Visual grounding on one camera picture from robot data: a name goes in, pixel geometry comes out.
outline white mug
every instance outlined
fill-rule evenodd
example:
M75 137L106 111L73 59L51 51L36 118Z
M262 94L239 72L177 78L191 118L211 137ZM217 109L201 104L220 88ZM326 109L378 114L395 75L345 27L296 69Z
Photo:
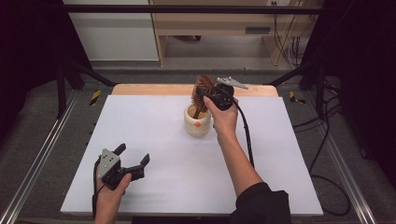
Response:
M194 105L186 107L184 110L184 127L190 135L200 137L209 132L212 124L212 114L207 110L205 113L199 113L198 119L194 119L195 111Z

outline sleeve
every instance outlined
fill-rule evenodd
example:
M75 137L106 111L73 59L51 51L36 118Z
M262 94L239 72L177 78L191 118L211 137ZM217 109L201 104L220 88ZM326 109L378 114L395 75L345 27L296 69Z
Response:
M289 194L271 191L263 182L255 184L238 196L229 220L231 224L291 223Z

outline white table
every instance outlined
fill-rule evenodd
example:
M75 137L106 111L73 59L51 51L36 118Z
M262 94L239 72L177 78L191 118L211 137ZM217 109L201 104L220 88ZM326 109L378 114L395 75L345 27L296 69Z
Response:
M183 88L192 91L190 86ZM258 173L272 190L283 189L289 194L292 215L322 215L282 98L276 94L235 95L247 118ZM120 155L122 167L137 165L147 153L151 160L145 169L146 177L132 182L126 190L120 213L198 217L230 214L236 198L215 130L201 138L184 130L183 110L190 102L191 97L180 92L113 92L108 96L61 212L92 213L93 164L103 148L114 150L125 143L127 148ZM241 146L246 147L241 118L237 136Z

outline brown bristle brush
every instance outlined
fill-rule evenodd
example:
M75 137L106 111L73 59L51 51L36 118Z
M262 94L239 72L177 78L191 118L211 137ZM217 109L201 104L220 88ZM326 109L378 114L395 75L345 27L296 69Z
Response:
M192 117L193 119L198 119L201 112L205 113L207 111L203 95L197 92L197 87L200 88L202 91L213 94L215 91L215 83L208 75L201 75L198 76L198 78L196 79L194 89L192 90L191 95L192 103L196 108L194 116Z

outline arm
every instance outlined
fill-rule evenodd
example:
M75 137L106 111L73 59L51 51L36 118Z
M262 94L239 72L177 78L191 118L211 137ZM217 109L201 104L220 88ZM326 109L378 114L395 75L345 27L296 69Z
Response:
M236 137L238 110L233 105L230 109L221 111L207 97L204 97L204 102L212 113L218 142L233 181L236 197L238 197L245 189L263 182L251 166Z

